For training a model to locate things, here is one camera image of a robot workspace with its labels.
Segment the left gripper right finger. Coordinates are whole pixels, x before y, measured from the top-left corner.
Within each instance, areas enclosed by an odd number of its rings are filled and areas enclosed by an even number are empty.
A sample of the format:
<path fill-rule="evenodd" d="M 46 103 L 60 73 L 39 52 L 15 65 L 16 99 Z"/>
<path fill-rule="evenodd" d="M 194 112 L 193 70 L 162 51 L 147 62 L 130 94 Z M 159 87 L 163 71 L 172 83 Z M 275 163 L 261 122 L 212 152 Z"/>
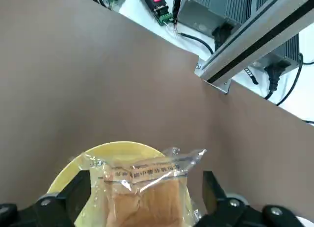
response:
<path fill-rule="evenodd" d="M 302 227 L 289 209 L 265 205 L 257 211 L 238 198 L 227 197 L 211 171 L 203 172 L 202 197 L 207 210 L 196 227 Z"/>

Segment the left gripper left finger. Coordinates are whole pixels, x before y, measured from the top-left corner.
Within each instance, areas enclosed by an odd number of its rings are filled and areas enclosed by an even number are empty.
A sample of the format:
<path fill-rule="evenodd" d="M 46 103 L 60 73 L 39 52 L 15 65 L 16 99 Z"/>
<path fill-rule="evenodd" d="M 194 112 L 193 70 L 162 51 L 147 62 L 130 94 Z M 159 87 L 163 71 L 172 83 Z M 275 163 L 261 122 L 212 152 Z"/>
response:
<path fill-rule="evenodd" d="M 73 227 L 91 196 L 90 171 L 81 170 L 56 195 L 40 198 L 18 210 L 13 203 L 0 205 L 2 227 Z"/>

